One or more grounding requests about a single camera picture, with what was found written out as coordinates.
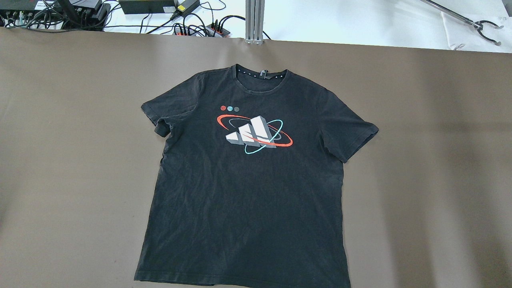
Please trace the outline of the red black power strip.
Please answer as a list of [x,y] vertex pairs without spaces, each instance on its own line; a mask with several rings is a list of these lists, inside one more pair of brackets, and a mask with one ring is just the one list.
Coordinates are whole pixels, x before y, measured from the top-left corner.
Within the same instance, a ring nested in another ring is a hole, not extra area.
[[185,26],[184,24],[175,24],[171,31],[172,35],[184,35],[184,36],[200,36],[209,38],[228,38],[232,33],[227,29],[215,30],[210,26],[196,26],[191,24]]

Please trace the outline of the metal reacher grabber tool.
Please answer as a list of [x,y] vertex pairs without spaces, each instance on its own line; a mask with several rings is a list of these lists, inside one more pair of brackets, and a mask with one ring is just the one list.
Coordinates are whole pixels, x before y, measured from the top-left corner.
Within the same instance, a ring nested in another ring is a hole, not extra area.
[[470,25],[471,27],[473,27],[478,32],[478,34],[483,39],[485,39],[488,42],[493,43],[494,45],[496,45],[498,47],[501,46],[502,43],[500,41],[497,41],[497,40],[494,40],[492,38],[488,38],[487,36],[485,36],[484,33],[483,33],[483,30],[484,30],[485,24],[489,24],[494,29],[497,29],[497,30],[504,28],[503,25],[500,26],[500,25],[497,25],[496,23],[494,23],[492,21],[488,21],[488,20],[473,21],[472,19],[467,18],[467,17],[463,16],[462,14],[459,14],[459,13],[457,13],[457,12],[455,12],[455,11],[453,11],[453,10],[451,10],[451,9],[449,9],[449,8],[439,4],[439,3],[436,3],[436,2],[434,2],[432,0],[422,0],[421,2],[424,2],[425,4],[435,8],[435,9],[437,9],[437,10],[439,10],[439,11],[441,11],[441,12],[447,14],[447,15],[450,15],[453,18],[455,18],[455,19],[457,19],[457,20],[459,20],[459,21],[461,21],[461,22],[463,22],[465,24]]

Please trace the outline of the aluminium frame post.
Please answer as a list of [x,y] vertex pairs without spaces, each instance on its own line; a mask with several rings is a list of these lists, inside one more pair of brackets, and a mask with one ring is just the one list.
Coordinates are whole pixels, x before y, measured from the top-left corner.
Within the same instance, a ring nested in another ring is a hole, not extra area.
[[245,43],[263,44],[264,0],[245,1]]

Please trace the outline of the black electronics box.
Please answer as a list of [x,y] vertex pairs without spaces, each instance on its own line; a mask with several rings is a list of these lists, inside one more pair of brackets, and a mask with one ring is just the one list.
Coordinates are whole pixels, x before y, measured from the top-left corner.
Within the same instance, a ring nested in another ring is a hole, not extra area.
[[119,0],[123,13],[129,14],[168,14],[174,13],[178,0]]

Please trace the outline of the black graphic t-shirt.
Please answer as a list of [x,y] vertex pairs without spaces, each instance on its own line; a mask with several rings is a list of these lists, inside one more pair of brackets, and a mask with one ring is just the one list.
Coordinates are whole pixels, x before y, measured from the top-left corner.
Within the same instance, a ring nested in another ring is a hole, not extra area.
[[239,64],[141,109],[165,145],[135,281],[351,287],[344,164],[375,124],[312,80]]

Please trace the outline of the black power adapter brick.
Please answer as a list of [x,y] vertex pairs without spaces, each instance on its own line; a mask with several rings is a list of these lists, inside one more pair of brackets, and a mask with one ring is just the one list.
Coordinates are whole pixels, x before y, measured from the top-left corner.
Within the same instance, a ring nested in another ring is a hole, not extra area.
[[178,0],[174,1],[176,10],[170,17],[170,20],[174,20],[181,16],[182,18],[186,18],[186,16],[193,13],[193,11],[199,7],[199,0],[183,0],[182,2],[178,2]]

